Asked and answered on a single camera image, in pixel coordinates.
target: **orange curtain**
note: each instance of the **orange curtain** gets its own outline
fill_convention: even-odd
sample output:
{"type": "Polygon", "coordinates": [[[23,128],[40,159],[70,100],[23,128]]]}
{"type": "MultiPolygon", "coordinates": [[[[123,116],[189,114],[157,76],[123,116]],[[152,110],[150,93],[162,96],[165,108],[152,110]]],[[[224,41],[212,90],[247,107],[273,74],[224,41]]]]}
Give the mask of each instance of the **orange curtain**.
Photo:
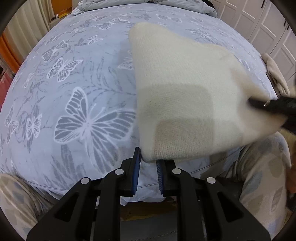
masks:
{"type": "Polygon", "coordinates": [[[2,56],[3,60],[9,66],[9,68],[16,73],[21,66],[21,63],[17,59],[16,55],[12,51],[5,34],[3,33],[0,36],[0,55],[2,56]]]}

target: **red fabric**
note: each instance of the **red fabric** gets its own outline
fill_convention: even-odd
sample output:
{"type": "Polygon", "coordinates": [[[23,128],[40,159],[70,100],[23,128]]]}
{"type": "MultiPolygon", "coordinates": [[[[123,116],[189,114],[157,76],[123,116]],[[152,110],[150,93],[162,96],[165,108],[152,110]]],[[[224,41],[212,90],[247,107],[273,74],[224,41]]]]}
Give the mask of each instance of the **red fabric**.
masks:
{"type": "Polygon", "coordinates": [[[0,81],[0,110],[4,103],[7,91],[11,85],[12,78],[5,72],[0,81]]]}

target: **cabinet handle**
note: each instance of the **cabinet handle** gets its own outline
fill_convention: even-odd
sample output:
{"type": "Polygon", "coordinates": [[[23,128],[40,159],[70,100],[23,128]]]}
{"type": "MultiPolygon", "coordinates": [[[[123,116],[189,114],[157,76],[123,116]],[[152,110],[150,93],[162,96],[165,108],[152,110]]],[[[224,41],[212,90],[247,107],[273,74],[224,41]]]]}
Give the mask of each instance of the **cabinet handle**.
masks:
{"type": "Polygon", "coordinates": [[[265,0],[263,0],[263,3],[262,3],[262,6],[261,6],[261,8],[263,8],[263,6],[264,6],[264,3],[265,3],[265,0]]]}

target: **patterned pants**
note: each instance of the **patterned pants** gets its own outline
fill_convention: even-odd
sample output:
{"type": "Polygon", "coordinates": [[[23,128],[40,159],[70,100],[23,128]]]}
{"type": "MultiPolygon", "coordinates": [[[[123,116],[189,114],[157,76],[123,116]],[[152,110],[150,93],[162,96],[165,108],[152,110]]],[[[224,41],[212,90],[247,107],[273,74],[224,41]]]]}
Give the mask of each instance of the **patterned pants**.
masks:
{"type": "MultiPolygon", "coordinates": [[[[273,238],[283,227],[286,204],[286,168],[289,149],[279,133],[244,147],[226,177],[243,181],[240,202],[273,238]]],[[[0,174],[0,207],[15,230],[26,239],[28,232],[53,203],[17,177],[0,174]]]]}

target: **bed sheet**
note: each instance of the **bed sheet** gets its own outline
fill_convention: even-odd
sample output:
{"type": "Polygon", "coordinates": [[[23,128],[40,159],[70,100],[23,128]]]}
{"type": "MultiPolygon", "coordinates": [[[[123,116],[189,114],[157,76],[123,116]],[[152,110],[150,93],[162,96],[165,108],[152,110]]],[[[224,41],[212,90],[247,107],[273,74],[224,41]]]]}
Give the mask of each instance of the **bed sheet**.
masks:
{"type": "MultiPolygon", "coordinates": [[[[276,97],[259,53],[217,18],[156,4],[70,15],[34,47],[8,91],[0,113],[1,172],[59,199],[82,177],[102,178],[132,157],[139,134],[128,32],[142,21],[226,47],[254,84],[276,97]]],[[[218,175],[238,154],[239,148],[179,167],[195,177],[218,175]]],[[[156,165],[142,162],[136,196],[122,204],[162,199],[156,165]]]]}

